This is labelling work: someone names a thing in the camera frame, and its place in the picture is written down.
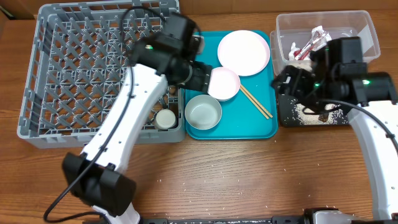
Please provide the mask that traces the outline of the foil wrapper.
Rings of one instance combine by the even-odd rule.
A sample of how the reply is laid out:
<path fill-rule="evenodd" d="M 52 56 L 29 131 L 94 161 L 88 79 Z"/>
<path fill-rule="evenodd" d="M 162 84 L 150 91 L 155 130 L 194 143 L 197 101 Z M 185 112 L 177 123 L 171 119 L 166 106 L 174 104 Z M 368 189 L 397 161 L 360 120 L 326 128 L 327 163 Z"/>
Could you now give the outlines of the foil wrapper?
<path fill-rule="evenodd" d="M 294 52 L 294 59 L 304 60 L 305 57 L 308 56 L 311 51 L 315 50 L 315 48 L 318 48 L 319 46 L 321 46 L 322 43 L 324 43 L 327 35 L 328 35 L 327 31 L 323 32 L 315 31 L 311 39 L 305 45 L 305 47 Z"/>

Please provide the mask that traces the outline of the pink bowl with rice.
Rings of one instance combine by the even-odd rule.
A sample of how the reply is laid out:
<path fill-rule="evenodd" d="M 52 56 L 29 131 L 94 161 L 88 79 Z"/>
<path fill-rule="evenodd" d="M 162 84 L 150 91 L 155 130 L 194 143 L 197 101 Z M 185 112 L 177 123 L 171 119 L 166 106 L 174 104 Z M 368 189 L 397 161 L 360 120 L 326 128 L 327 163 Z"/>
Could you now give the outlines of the pink bowl with rice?
<path fill-rule="evenodd" d="M 208 94 L 218 101 L 232 99 L 240 89 L 240 77 L 225 67 L 214 68 L 208 87 Z"/>

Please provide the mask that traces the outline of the grey bowl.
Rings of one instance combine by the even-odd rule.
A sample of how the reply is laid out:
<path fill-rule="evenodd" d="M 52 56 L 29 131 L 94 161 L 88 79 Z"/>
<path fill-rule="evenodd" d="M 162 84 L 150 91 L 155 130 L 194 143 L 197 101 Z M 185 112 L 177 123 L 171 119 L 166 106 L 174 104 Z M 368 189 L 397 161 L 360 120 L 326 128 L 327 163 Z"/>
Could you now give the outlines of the grey bowl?
<path fill-rule="evenodd" d="M 214 128 L 222 114 L 219 101 L 209 95 L 195 96 L 185 106 L 185 119 L 190 126 L 199 130 Z"/>

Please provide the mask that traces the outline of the brown food chunk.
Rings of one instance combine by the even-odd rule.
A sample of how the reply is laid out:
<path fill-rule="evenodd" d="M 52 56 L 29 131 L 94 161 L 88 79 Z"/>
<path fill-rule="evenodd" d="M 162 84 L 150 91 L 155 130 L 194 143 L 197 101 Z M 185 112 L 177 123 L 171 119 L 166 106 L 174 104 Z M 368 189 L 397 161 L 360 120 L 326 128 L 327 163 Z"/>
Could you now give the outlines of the brown food chunk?
<path fill-rule="evenodd" d="M 324 122 L 324 123 L 326 123 L 326 122 L 329 120 L 329 114 L 328 114 L 328 113 L 321 114 L 321 115 L 318 117 L 318 120 L 319 120 L 319 121 L 322 121 L 322 122 Z"/>

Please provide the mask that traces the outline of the white rice leftovers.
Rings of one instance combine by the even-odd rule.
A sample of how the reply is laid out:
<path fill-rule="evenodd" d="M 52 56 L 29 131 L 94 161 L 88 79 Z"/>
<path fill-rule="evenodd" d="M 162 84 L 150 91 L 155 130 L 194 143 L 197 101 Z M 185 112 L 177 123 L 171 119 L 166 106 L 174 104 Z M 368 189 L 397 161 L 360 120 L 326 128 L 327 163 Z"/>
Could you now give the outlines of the white rice leftovers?
<path fill-rule="evenodd" d="M 327 104 L 325 109 L 329 112 L 329 120 L 324 123 L 318 120 L 320 114 L 314 114 L 310 109 L 304 109 L 304 105 L 295 103 L 292 112 L 292 119 L 298 121 L 299 125 L 313 126 L 313 125 L 348 125 L 347 117 L 343 114 L 341 109 L 337 109 L 338 105 Z"/>

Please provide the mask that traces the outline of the white paper cup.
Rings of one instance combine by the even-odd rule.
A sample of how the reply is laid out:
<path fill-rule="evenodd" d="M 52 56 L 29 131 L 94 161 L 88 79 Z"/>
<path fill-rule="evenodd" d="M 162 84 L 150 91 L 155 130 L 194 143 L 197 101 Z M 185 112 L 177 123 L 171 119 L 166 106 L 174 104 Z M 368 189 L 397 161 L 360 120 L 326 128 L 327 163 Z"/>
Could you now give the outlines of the white paper cup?
<path fill-rule="evenodd" d="M 160 110 L 154 120 L 157 129 L 169 129 L 177 124 L 177 119 L 173 111 L 169 109 Z"/>

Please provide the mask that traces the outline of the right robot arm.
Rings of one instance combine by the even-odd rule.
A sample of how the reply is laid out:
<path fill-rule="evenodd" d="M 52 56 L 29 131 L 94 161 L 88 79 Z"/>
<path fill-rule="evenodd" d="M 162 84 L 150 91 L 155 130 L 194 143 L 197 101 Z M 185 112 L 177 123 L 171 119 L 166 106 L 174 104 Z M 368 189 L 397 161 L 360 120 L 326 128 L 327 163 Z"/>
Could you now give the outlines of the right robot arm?
<path fill-rule="evenodd" d="M 354 130 L 368 170 L 371 223 L 397 223 L 397 90 L 386 72 L 368 72 L 359 37 L 342 37 L 311 52 L 312 71 L 286 66 L 272 87 L 314 114 L 338 105 Z"/>

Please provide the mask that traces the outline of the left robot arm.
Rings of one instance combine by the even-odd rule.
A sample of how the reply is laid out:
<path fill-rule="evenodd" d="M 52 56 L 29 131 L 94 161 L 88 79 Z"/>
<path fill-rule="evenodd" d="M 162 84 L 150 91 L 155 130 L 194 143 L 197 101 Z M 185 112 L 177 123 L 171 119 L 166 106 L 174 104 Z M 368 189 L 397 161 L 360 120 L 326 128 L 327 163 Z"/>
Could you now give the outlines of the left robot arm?
<path fill-rule="evenodd" d="M 151 109 L 169 86 L 208 91 L 212 67 L 195 60 L 203 43 L 193 20 L 172 13 L 162 31 L 133 44 L 123 87 L 104 123 L 80 155 L 68 153 L 63 160 L 68 187 L 62 197 L 78 197 L 101 223 L 140 222 L 132 206 L 136 184 L 124 171 Z"/>

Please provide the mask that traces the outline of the black tray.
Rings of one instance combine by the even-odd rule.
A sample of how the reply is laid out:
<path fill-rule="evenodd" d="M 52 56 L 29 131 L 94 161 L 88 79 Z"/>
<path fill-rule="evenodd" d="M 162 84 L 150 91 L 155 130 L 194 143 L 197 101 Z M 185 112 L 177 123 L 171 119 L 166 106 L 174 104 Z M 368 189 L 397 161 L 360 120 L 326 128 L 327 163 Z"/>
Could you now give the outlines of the black tray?
<path fill-rule="evenodd" d="M 324 96 L 323 99 L 329 99 L 329 100 L 333 99 L 331 94 L 328 92 L 327 79 L 325 80 L 325 84 L 323 87 L 323 96 Z M 280 123 L 286 128 L 304 126 L 304 125 L 299 125 L 298 121 L 294 121 L 292 119 L 292 115 L 294 114 L 292 110 L 295 103 L 299 103 L 299 101 L 293 96 L 280 95 L 277 93 L 277 106 L 279 110 Z M 352 107 L 347 105 L 341 105 L 341 104 L 334 104 L 334 105 L 338 105 L 337 109 L 341 109 L 346 117 L 348 112 L 352 110 Z M 331 112 L 331 110 L 327 111 L 325 109 L 325 106 L 304 106 L 304 109 L 310 109 L 314 112 L 314 114 L 320 114 L 320 115 Z M 346 125 L 313 125 L 313 126 L 346 126 Z"/>

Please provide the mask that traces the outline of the white round plate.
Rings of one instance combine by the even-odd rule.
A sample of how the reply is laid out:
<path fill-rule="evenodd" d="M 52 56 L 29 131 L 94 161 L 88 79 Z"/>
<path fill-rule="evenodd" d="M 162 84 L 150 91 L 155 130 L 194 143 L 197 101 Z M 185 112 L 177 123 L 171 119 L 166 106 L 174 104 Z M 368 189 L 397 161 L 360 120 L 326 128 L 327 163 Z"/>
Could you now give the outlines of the white round plate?
<path fill-rule="evenodd" d="M 221 66 L 241 77 L 258 74 L 267 67 L 270 58 L 268 43 L 254 31 L 233 31 L 224 36 L 218 45 Z"/>

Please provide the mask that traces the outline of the clear plastic bin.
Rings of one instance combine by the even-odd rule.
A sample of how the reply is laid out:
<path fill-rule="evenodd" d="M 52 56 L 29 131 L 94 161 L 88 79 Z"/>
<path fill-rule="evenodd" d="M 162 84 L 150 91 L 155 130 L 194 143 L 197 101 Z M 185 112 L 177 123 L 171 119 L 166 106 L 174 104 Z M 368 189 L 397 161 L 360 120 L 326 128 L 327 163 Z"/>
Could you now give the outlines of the clear plastic bin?
<path fill-rule="evenodd" d="M 276 19 L 276 30 L 270 34 L 274 73 L 278 75 L 285 66 L 311 69 L 311 60 L 291 60 L 289 53 L 294 44 L 304 48 L 312 37 L 312 30 L 322 26 L 332 39 L 360 37 L 363 60 L 366 63 L 381 54 L 376 30 L 367 11 L 322 11 L 280 14 Z"/>

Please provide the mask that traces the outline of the grey plastic dish rack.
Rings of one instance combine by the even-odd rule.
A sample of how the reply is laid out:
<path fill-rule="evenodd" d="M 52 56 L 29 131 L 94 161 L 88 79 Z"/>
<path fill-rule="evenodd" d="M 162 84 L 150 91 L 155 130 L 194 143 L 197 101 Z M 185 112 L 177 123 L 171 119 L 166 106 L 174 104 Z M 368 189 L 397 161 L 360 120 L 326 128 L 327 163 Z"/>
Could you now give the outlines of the grey plastic dish rack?
<path fill-rule="evenodd" d="M 96 1 L 43 5 L 17 125 L 37 148 L 81 147 L 116 101 L 126 51 L 163 29 L 178 1 Z"/>

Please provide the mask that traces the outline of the cardboard backdrop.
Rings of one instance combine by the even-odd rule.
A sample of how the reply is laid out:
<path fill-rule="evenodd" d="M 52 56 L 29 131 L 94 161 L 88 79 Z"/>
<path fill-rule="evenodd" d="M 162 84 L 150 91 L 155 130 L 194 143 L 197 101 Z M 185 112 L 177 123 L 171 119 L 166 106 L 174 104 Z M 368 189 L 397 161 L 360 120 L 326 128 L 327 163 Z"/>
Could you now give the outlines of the cardboard backdrop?
<path fill-rule="evenodd" d="M 44 4 L 83 2 L 53 0 L 1 1 L 16 19 L 33 19 Z M 339 11 L 397 9 L 397 0 L 182 0 L 180 11 L 188 15 L 287 11 Z"/>

